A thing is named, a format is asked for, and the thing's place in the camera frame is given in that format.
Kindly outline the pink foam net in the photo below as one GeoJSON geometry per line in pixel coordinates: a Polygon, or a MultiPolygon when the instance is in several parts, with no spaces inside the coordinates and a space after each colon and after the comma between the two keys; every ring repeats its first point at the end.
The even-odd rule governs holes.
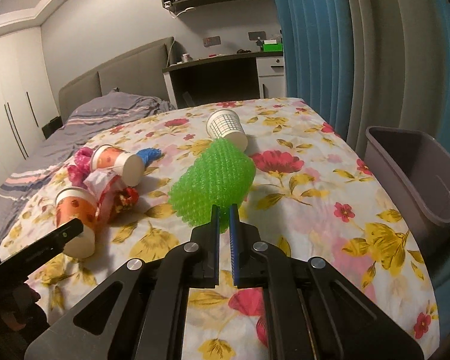
{"type": "Polygon", "coordinates": [[[91,160],[94,150],[89,147],[82,147],[73,157],[73,161],[67,166],[68,177],[74,187],[87,189],[85,180],[91,173],[91,160]]]}

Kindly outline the red white plastic bag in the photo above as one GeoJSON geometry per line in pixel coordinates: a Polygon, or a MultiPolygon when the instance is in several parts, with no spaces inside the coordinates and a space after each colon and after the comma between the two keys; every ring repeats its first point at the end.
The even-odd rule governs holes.
{"type": "Polygon", "coordinates": [[[113,222],[124,211],[131,210],[139,200],[134,187],[125,184],[112,170],[95,170],[84,180],[88,191],[96,198],[100,225],[113,222]]]}

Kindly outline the green foam net sleeve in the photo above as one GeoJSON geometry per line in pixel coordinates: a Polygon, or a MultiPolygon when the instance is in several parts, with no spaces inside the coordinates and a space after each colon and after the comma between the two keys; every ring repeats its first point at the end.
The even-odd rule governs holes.
{"type": "Polygon", "coordinates": [[[169,203],[190,227],[209,222],[218,207],[219,230],[229,226],[229,210],[240,206],[256,175],[254,161],[224,138],[213,141],[171,187],[169,203]]]}

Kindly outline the blue foam net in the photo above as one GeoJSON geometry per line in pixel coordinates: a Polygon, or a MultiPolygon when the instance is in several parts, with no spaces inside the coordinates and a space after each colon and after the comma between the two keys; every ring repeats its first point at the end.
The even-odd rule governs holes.
{"type": "Polygon", "coordinates": [[[156,148],[146,148],[139,150],[136,155],[142,160],[145,167],[148,167],[153,161],[159,159],[162,153],[156,148]]]}

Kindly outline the white grid paper cup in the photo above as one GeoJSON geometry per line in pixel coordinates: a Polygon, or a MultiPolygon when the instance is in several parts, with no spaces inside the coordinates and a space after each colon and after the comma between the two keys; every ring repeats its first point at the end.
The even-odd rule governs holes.
{"type": "Polygon", "coordinates": [[[223,109],[212,113],[207,119],[206,131],[213,139],[229,140],[242,152],[247,149],[248,138],[235,111],[223,109]]]}

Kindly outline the purple plastic trash bin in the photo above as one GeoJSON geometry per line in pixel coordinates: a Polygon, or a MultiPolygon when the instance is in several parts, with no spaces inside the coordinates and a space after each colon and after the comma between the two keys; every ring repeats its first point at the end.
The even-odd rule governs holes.
{"type": "Polygon", "coordinates": [[[371,126],[364,161],[392,199],[424,261],[432,266],[450,249],[450,154],[416,130],[371,126]]]}

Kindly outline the black bedside table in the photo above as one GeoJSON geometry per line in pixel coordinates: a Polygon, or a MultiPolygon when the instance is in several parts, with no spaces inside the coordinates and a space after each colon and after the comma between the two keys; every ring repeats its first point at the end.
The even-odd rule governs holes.
{"type": "Polygon", "coordinates": [[[56,116],[51,119],[46,125],[42,127],[42,132],[45,139],[49,139],[59,128],[63,126],[61,116],[56,116]]]}

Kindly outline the floral bed sheet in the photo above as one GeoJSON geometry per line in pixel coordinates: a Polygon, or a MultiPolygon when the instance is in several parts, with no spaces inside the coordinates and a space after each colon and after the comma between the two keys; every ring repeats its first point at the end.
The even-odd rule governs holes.
{"type": "MultiPolygon", "coordinates": [[[[99,231],[93,256],[58,255],[31,276],[49,321],[128,259],[150,262],[187,241],[191,228],[172,209],[169,193],[210,145],[207,119],[223,109],[240,117],[249,139],[246,153],[256,166],[239,210],[242,221],[290,257],[329,261],[432,355],[440,341],[439,314],[416,240],[364,161],[295,98],[167,111],[109,128],[86,142],[89,148],[110,144],[132,153],[154,147],[162,155],[145,170],[136,208],[99,231]]],[[[54,201],[71,183],[66,168],[74,154],[27,201],[0,244],[1,258],[54,229],[54,201]]]]}

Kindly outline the purple striped duvet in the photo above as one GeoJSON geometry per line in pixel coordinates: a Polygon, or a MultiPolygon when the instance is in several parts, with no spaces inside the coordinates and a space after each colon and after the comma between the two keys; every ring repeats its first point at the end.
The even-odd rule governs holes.
{"type": "Polygon", "coordinates": [[[174,110],[159,97],[111,91],[79,106],[69,119],[0,186],[0,244],[27,201],[45,186],[62,164],[98,133],[128,122],[174,110]]]}

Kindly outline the white wardrobe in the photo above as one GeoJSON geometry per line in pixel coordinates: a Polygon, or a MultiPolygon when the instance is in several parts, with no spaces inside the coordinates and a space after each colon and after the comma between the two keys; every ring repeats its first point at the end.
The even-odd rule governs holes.
{"type": "Polygon", "coordinates": [[[0,37],[0,186],[45,140],[59,116],[38,27],[0,37]]]}

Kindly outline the grey padded headboard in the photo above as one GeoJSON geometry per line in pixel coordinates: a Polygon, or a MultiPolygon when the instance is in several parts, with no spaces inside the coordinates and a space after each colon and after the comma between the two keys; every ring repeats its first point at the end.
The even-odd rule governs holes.
{"type": "Polygon", "coordinates": [[[71,80],[58,93],[62,120],[67,121],[75,109],[114,89],[167,100],[163,70],[176,60],[172,50],[174,41],[173,37],[152,41],[71,80]]]}

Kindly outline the dark desk with drawers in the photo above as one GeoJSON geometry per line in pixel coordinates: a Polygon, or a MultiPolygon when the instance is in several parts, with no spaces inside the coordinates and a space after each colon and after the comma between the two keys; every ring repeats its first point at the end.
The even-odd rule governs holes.
{"type": "Polygon", "coordinates": [[[162,70],[177,108],[287,96],[281,52],[220,55],[176,63],[162,70]]]}

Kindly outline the small cup on desk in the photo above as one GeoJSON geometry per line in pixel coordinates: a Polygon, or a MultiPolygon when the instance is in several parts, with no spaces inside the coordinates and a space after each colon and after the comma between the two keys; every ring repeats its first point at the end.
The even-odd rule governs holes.
{"type": "Polygon", "coordinates": [[[182,55],[182,61],[184,63],[188,63],[191,62],[193,60],[193,58],[190,56],[190,54],[186,53],[182,55]]]}

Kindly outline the blue grey curtain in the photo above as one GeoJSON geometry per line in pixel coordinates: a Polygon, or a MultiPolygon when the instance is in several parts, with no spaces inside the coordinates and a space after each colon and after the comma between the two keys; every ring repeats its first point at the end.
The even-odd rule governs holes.
{"type": "MultiPolygon", "coordinates": [[[[450,0],[274,0],[287,91],[358,154],[371,126],[425,132],[450,154],[450,0]]],[[[450,249],[429,265],[450,336],[450,249]]]]}

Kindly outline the green box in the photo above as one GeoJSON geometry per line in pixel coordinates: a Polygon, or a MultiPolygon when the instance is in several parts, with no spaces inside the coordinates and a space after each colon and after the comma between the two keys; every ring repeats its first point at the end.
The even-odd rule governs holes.
{"type": "Polygon", "coordinates": [[[263,52],[282,52],[283,44],[275,39],[265,40],[262,45],[263,52]]]}

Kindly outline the wall socket panel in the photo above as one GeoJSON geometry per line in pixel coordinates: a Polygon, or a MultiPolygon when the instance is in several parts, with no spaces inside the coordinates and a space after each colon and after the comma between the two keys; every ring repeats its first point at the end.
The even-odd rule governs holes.
{"type": "Polygon", "coordinates": [[[216,47],[216,46],[220,46],[221,44],[222,44],[222,42],[221,42],[220,36],[205,37],[203,39],[203,46],[205,48],[216,47]]]}

